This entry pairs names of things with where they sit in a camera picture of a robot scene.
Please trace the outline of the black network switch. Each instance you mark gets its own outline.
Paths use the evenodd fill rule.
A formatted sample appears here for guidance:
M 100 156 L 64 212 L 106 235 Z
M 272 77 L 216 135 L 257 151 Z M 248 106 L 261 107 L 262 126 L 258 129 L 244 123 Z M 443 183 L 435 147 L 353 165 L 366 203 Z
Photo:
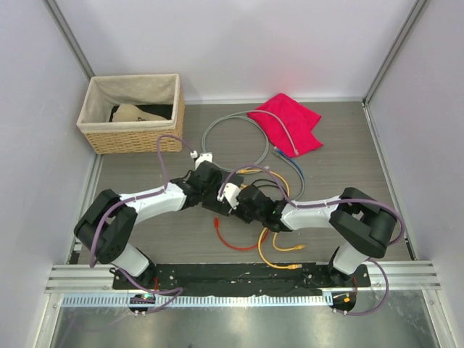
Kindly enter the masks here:
M 231 206 L 225 201 L 219 201 L 216 195 L 204 196 L 202 199 L 202 207 L 206 210 L 214 212 L 219 215 L 229 216 Z

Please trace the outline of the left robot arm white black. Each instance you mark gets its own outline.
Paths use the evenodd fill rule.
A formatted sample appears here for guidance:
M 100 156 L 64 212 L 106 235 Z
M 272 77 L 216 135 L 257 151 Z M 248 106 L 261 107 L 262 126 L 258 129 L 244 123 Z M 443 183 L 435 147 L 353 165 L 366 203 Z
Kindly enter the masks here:
M 101 264 L 112 264 L 129 274 L 138 289 L 153 284 L 152 261 L 129 244 L 134 227 L 150 218 L 177 212 L 201 204 L 204 208 L 227 215 L 231 209 L 217 195 L 228 172 L 211 162 L 200 163 L 166 186 L 137 194 L 102 191 L 74 228 L 75 237 L 93 253 Z

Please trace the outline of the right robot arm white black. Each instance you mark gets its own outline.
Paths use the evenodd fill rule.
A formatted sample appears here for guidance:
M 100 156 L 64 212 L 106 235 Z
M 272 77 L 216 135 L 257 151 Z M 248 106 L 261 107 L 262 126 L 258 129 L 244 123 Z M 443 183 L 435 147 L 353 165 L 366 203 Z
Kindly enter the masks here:
M 405 232 L 398 211 L 356 188 L 346 188 L 330 199 L 298 202 L 287 196 L 272 200 L 250 185 L 226 199 L 238 218 L 246 223 L 258 221 L 275 233 L 305 228 L 337 231 L 345 244 L 333 253 L 327 269 L 328 279 L 335 286 L 351 281 L 363 262 L 384 257 L 388 246 L 397 243 Z

